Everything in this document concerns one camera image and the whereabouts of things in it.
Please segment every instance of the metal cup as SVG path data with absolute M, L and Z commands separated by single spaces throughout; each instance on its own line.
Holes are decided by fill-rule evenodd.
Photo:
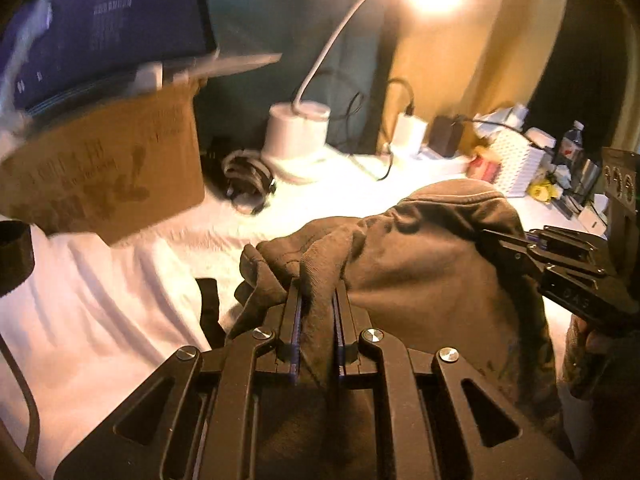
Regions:
M 571 169 L 571 191 L 573 198 L 583 205 L 591 189 L 600 177 L 602 169 L 582 152 Z

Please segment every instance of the desk lamp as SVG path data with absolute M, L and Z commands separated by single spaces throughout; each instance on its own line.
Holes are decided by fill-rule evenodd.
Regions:
M 319 180 L 325 173 L 323 170 L 326 154 L 323 153 L 323 148 L 331 111 L 326 105 L 303 101 L 302 97 L 338 36 L 366 1 L 358 0 L 347 12 L 300 85 L 293 102 L 279 103 L 271 107 L 262 156 L 280 174 L 298 182 Z M 425 15 L 435 17 L 450 14 L 462 6 L 465 0 L 410 1 Z

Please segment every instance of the black cable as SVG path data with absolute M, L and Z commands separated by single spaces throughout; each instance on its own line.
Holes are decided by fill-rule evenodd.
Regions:
M 15 362 L 14 356 L 11 354 L 9 347 L 1 334 L 0 353 L 9 365 L 9 370 L 11 370 L 14 375 L 18 386 L 20 386 L 22 394 L 24 395 L 24 400 L 27 402 L 27 408 L 29 410 L 29 429 L 27 431 L 27 440 L 24 444 L 24 456 L 31 464 L 35 465 L 36 457 L 38 455 L 38 443 L 40 441 L 40 416 L 38 415 L 38 407 L 36 406 L 36 401 L 33 398 L 31 389 L 27 384 L 27 380 L 24 378 L 18 363 Z
M 412 116 L 415 113 L 415 93 L 414 93 L 414 87 L 411 86 L 411 83 L 409 83 L 406 79 L 402 78 L 402 77 L 393 77 L 391 78 L 389 81 L 386 82 L 386 86 L 389 87 L 393 84 L 399 84 L 402 85 L 407 93 L 409 94 L 409 105 L 406 108 L 405 112 L 407 115 Z
M 351 109 L 353 108 L 353 100 L 352 100 L 352 102 L 349 104 L 349 107 L 347 108 L 347 111 L 345 113 L 337 116 L 333 116 L 333 115 L 329 116 L 330 121 L 345 121 L 350 117 L 353 117 L 360 110 L 362 110 L 362 107 L 364 106 L 364 103 L 367 101 L 368 97 L 364 92 L 362 92 L 358 88 L 358 85 L 354 83 L 353 79 L 347 76 L 344 72 L 341 72 L 340 70 L 334 70 L 332 68 L 324 68 L 322 70 L 318 70 L 318 72 L 316 72 L 316 74 L 313 76 L 313 79 L 311 81 L 313 81 L 318 77 L 327 77 L 327 76 L 334 76 L 338 78 L 340 81 L 342 81 L 343 83 L 345 83 L 347 86 L 350 86 L 352 89 L 356 91 L 354 98 L 360 99 L 358 106 L 354 110 Z M 297 92 L 298 90 L 294 90 L 293 94 L 291 95 L 291 99 L 290 99 L 291 102 L 294 101 Z
M 414 89 L 412 88 L 412 86 L 410 85 L 410 83 L 409 83 L 406 79 L 403 79 L 403 78 L 400 78 L 400 77 L 392 78 L 392 79 L 390 79 L 389 81 L 387 81 L 387 82 L 386 82 L 387 87 L 388 87 L 389 85 L 392 85 L 392 84 L 401 84 L 402 86 L 404 86 L 404 87 L 407 89 L 408 94 L 409 94 L 409 100 L 410 100 L 410 102 L 409 102 L 408 107 L 406 108 L 405 113 L 406 113 L 407 115 L 411 115 L 411 116 L 412 116 L 412 115 L 414 114 L 414 111 L 415 111 L 415 94 L 414 94 Z M 356 95 L 354 95 L 354 97 L 353 97 L 353 98 L 351 99 L 351 101 L 349 102 L 349 106 L 348 106 L 348 108 L 347 108 L 347 114 L 346 114 L 346 115 L 347 115 L 347 118 L 346 118 L 345 123 L 344 123 L 345 131 L 346 131 L 346 142 L 347 142 L 347 144 L 349 144 L 349 143 L 350 143 L 349 118 L 350 118 L 353 114 L 357 113 L 357 110 L 356 110 L 356 111 L 354 111 L 354 112 L 352 112 L 352 111 L 351 111 L 351 109 L 353 108 L 353 105 L 354 105 L 354 104 L 355 104 L 355 102 L 356 102 L 357 97 L 358 97 L 358 95 L 357 95 L 357 94 L 356 94 Z M 386 140 L 386 145 L 387 145 L 387 149 L 388 149 L 388 146 L 391 144 L 391 140 L 392 140 L 392 139 L 390 138 L 390 136 L 389 136 L 389 134 L 388 134 L 388 132 L 387 132 L 387 130 L 386 130 L 384 117 L 382 117 L 382 118 L 381 118 L 381 120 L 380 120 L 380 132 L 382 133 L 383 137 L 384 137 L 384 138 L 385 138 L 385 140 Z M 369 176 L 371 176 L 371 177 L 375 178 L 377 182 L 382 182 L 383 180 L 386 180 L 386 179 L 388 178 L 388 176 L 391 174 L 391 169 L 393 168 L 393 165 L 394 165 L 394 154 L 391 152 L 391 150 L 388 150 L 388 154 L 389 154 L 389 165 L 388 165 L 388 167 L 386 168 L 386 173 L 385 173 L 385 174 L 384 174 L 384 176 L 382 176 L 382 177 L 377 177 L 377 176 L 375 176 L 375 175 L 374 175 L 373 173 L 371 173 L 367 168 L 365 168 L 362 164 L 360 164 L 360 163 L 356 160 L 356 158 L 354 158 L 355 149 L 353 148 L 353 146 L 351 146 L 350 152 L 351 152 L 351 153 L 349 154 L 349 158 L 351 159 L 351 161 L 352 161 L 356 166 L 358 166 L 362 171 L 364 171 L 365 173 L 367 173 Z
M 391 168 L 394 165 L 394 154 L 392 152 L 389 152 L 389 165 L 386 168 L 386 173 L 384 176 L 378 177 L 377 175 L 371 173 L 368 168 L 360 164 L 358 162 L 358 159 L 355 158 L 354 155 L 349 155 L 349 158 L 357 167 L 359 167 L 362 171 L 364 171 L 364 173 L 368 174 L 371 178 L 374 178 L 376 182 L 382 182 L 383 180 L 386 180 L 386 178 L 391 174 Z
M 506 124 L 506 123 L 499 123 L 497 121 L 483 121 L 482 119 L 472 119 L 471 117 L 465 117 L 465 116 L 458 116 L 456 117 L 456 120 L 461 121 L 463 123 L 492 124 L 493 126 L 502 126 L 503 128 L 507 128 L 508 130 L 513 130 L 514 132 L 517 132 L 522 136 L 524 135 L 522 133 L 522 130 L 516 128 L 515 126 L 511 126 L 510 124 Z
M 596 213 L 596 215 L 598 216 L 598 218 L 600 219 L 600 221 L 601 221 L 604 225 L 608 226 L 608 225 L 609 225 L 609 220 L 607 220 L 606 218 L 603 218 L 603 217 L 600 215 L 599 211 L 596 209 L 596 203 L 595 203 L 593 200 L 589 200 L 589 204 L 591 205 L 591 207 L 592 207 L 592 208 L 593 208 L 593 210 L 595 211 L 595 213 Z

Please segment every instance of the power adapter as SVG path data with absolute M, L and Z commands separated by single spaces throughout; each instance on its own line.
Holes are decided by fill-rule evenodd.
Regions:
M 398 115 L 398 122 L 394 130 L 394 138 L 389 149 L 394 155 L 412 156 L 420 152 L 424 134 L 427 132 L 428 124 L 413 113 L 407 110 Z
M 431 124 L 428 146 L 438 155 L 452 158 L 456 155 L 463 131 L 461 120 L 439 115 Z

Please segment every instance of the yellow object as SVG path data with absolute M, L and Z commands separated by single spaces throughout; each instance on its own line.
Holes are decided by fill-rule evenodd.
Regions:
M 539 202 L 549 203 L 556 198 L 560 198 L 558 188 L 548 179 L 533 181 L 527 189 L 527 194 Z

